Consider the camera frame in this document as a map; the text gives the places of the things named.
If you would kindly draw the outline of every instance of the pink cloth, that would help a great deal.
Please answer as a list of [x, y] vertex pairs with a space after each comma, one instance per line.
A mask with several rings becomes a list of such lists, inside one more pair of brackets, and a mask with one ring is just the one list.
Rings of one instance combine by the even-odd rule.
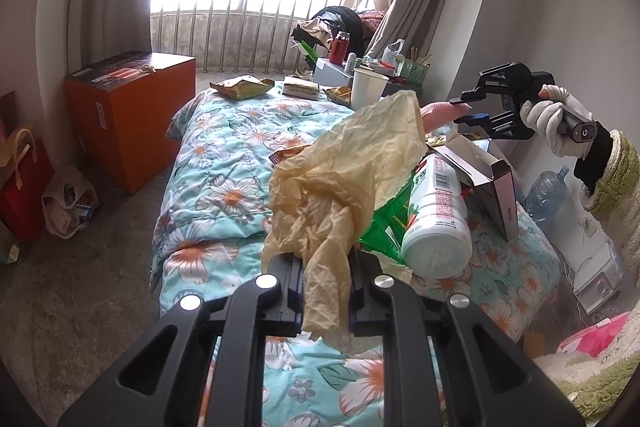
[[471, 110], [468, 103], [453, 105], [449, 102], [433, 102], [420, 109], [425, 134], [435, 131], [438, 127], [465, 116]]
[[607, 320], [605, 319], [605, 321], [594, 326], [574, 333], [560, 343], [556, 353], [580, 351], [594, 358], [597, 357], [609, 347], [609, 344], [613, 342], [617, 334], [622, 331], [622, 326], [625, 325], [628, 315], [628, 312], [622, 313], [613, 317], [608, 323], [605, 323]]

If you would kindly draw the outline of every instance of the red gift bag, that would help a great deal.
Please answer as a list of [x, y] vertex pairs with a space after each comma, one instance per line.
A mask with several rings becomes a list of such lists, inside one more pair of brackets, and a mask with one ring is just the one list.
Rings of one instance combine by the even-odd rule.
[[[29, 148], [18, 158], [20, 139], [26, 135]], [[34, 140], [28, 129], [20, 129], [14, 142], [14, 172], [0, 190], [0, 217], [20, 241], [36, 242], [42, 233], [42, 193], [53, 176], [42, 140]]]

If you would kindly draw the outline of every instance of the cable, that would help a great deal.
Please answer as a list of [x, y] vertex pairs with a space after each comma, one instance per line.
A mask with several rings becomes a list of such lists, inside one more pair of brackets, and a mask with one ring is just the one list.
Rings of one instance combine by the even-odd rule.
[[[574, 272], [574, 281], [572, 282], [569, 279], [569, 274], [566, 271], [566, 268], [569, 267], [571, 269], [571, 265], [569, 263], [567, 263], [567, 261], [564, 261], [564, 266], [562, 266], [562, 270], [564, 271], [564, 278], [566, 279], [566, 281], [569, 283], [569, 286], [571, 286], [571, 289], [575, 292], [575, 278], [578, 277], [578, 273], [580, 273], [580, 270], [582, 269], [582, 267], [584, 266], [584, 264], [587, 261], [590, 261], [591, 259], [593, 259], [593, 255], [587, 257], [587, 259], [585, 259], [584, 261], [582, 261], [580, 263], [580, 266], [578, 266], [578, 269]], [[584, 321], [584, 319], [582, 318], [582, 312], [580, 311], [580, 294], [582, 293], [582, 290], [578, 290], [578, 295], [576, 295], [574, 293], [575, 296], [575, 307], [578, 310], [578, 317], [580, 318], [580, 320], [582, 321], [582, 323], [584, 324], [584, 326], [586, 328], [589, 327], [589, 325]]]

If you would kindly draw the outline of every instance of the crumpled tan plastic bag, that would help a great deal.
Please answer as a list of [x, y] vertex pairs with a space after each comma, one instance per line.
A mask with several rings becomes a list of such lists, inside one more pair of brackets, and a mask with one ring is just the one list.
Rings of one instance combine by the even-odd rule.
[[374, 209], [398, 193], [425, 151], [415, 93], [402, 90], [336, 124], [273, 171], [273, 229], [264, 243], [262, 270], [278, 253], [302, 258], [302, 327], [313, 339], [322, 337], [343, 353], [358, 351], [348, 331], [347, 254]]

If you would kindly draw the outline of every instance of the bed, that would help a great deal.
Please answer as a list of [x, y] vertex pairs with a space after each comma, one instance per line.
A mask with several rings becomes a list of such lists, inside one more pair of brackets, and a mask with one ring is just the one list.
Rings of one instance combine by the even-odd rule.
[[[271, 225], [268, 156], [311, 142], [352, 114], [323, 95], [311, 102], [281, 89], [242, 101], [207, 89], [175, 115], [167, 136], [182, 145], [153, 237], [151, 286], [162, 285], [162, 312], [185, 295], [229, 295], [260, 273]], [[466, 204], [470, 263], [450, 279], [414, 276], [412, 286], [436, 299], [470, 296], [517, 340], [558, 283], [558, 257], [522, 208], [518, 236], [505, 243], [472, 196]], [[305, 333], [269, 337], [262, 401], [263, 427], [381, 426], [382, 348], [345, 357]]]

